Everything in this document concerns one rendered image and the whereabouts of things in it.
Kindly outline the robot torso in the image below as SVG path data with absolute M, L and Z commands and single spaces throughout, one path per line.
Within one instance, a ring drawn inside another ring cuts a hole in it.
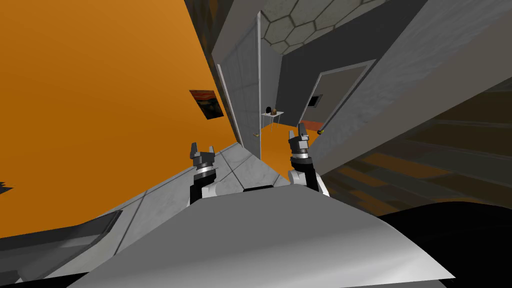
M 345 288 L 451 277 L 381 219 L 293 184 L 200 199 L 69 288 Z

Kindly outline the red and black wall picture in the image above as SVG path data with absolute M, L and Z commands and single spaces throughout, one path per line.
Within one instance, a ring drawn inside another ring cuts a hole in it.
M 223 117 L 223 111 L 213 90 L 190 90 L 207 120 Z

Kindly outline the narrow grey door leaf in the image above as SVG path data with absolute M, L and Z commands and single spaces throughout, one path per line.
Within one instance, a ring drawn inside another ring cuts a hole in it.
M 261 159 L 261 13 L 218 66 L 240 144 Z

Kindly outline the large grey door leaf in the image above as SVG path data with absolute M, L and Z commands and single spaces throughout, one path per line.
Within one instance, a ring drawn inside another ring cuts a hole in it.
M 323 175 L 512 77 L 512 0 L 427 0 L 313 143 Z

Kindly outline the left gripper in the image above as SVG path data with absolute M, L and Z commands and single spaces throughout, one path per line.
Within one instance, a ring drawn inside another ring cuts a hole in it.
M 191 144 L 190 157 L 194 167 L 205 168 L 213 166 L 215 155 L 216 153 L 212 145 L 209 146 L 208 152 L 199 152 L 197 143 L 193 142 Z

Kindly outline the small white table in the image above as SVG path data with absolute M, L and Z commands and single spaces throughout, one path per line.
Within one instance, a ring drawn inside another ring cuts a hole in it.
M 281 115 L 283 111 L 278 111 L 277 109 L 271 109 L 270 106 L 265 108 L 265 113 L 261 114 L 262 125 L 261 128 L 265 128 L 270 126 L 270 130 L 273 131 L 273 127 L 275 124 L 279 124 Z

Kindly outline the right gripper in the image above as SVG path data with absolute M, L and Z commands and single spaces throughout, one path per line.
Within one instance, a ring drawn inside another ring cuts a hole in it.
M 298 136 L 295 136 L 294 130 L 290 130 L 288 132 L 288 143 L 291 149 L 292 155 L 299 155 L 299 154 L 308 154 L 308 148 L 309 148 L 309 136 L 307 133 L 307 129 L 305 127 L 305 124 L 303 122 L 299 123 L 297 126 L 298 130 Z

